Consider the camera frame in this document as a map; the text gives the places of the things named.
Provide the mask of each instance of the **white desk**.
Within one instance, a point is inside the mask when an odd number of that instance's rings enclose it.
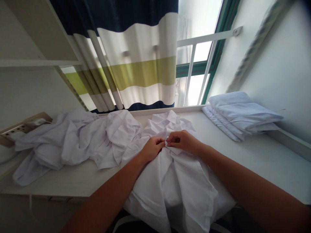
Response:
[[[137,111],[133,112],[133,116],[146,126],[152,114],[161,111],[164,110]],[[254,171],[304,204],[311,204],[310,162],[267,135],[254,136],[245,142],[234,142],[198,108],[193,108],[192,112],[175,112],[192,122],[202,142]],[[12,183],[2,193],[89,197],[119,169],[97,170],[94,161],[87,160],[80,165],[64,166],[60,171],[50,171],[26,187]]]

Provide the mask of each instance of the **wrinkled fabric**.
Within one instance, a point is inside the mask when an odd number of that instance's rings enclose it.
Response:
[[[225,117],[216,112],[211,105],[202,108],[204,114],[217,125],[233,141],[240,142],[244,140],[245,132],[239,130],[231,124]]]
[[[140,138],[141,130],[127,110],[102,117],[83,109],[61,113],[53,124],[42,125],[16,141],[17,151],[34,149],[13,180],[25,186],[44,175],[41,170],[60,170],[65,164],[77,165],[89,158],[98,169],[116,167],[127,145]]]
[[[183,129],[197,137],[191,122],[172,110],[153,115],[142,137],[127,147],[121,166],[137,155],[150,137],[167,138],[172,131]],[[186,232],[208,232],[210,224],[234,204],[214,173],[196,156],[164,147],[138,177],[124,208],[158,232],[170,232],[171,225]]]
[[[245,92],[231,92],[208,99],[213,109],[245,133],[279,130],[273,123],[283,119],[279,114],[254,103]]]

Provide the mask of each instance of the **white railing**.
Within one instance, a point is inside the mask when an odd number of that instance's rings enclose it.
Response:
[[[192,52],[191,52],[191,57],[190,57],[190,66],[189,66],[189,72],[188,72],[188,79],[187,79],[187,86],[186,86],[186,93],[185,93],[185,99],[184,99],[184,106],[187,106],[187,100],[188,100],[188,93],[189,93],[189,86],[190,86],[190,80],[191,80],[191,74],[192,74],[192,69],[193,69],[193,61],[194,61],[194,55],[195,55],[195,49],[197,44],[207,42],[207,41],[212,41],[212,45],[210,48],[209,56],[207,59],[207,65],[204,73],[204,78],[203,78],[203,83],[198,99],[198,105],[202,101],[202,95],[205,92],[206,85],[207,85],[207,75],[208,71],[211,67],[213,55],[215,52],[216,44],[218,40],[221,39],[227,39],[230,37],[236,37],[241,33],[242,27],[238,27],[236,29],[230,30],[230,31],[224,31],[224,32],[218,32],[206,36],[201,36],[201,37],[195,37],[195,38],[190,38],[190,39],[184,39],[184,40],[179,40],[177,41],[177,47],[183,47],[183,46],[188,46],[192,45]]]

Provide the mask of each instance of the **window frame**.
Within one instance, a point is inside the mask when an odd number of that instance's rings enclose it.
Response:
[[[224,0],[223,1],[214,33],[231,30],[233,20],[236,16],[239,3],[240,3],[240,0]],[[210,77],[208,79],[201,104],[206,103],[207,96],[210,91],[210,88],[211,88],[211,85],[212,85],[212,82],[213,82],[219,61],[220,61],[220,57],[223,51],[224,44],[225,44],[225,39],[217,41],[215,52],[212,58],[212,63],[208,71],[208,73],[210,74]],[[187,77],[188,72],[189,72],[189,66],[190,66],[190,63],[177,65],[176,66],[176,78]],[[207,66],[207,60],[194,62],[191,76],[204,74],[206,66]]]

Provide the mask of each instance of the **hand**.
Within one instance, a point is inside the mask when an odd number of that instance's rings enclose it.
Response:
[[[165,147],[164,138],[152,137],[147,141],[138,155],[141,156],[145,162],[150,162],[156,158],[163,147]]]
[[[190,154],[199,155],[201,148],[204,147],[204,144],[197,140],[194,136],[192,136],[186,130],[171,132],[168,139],[168,147],[176,147],[179,149],[183,149]]]

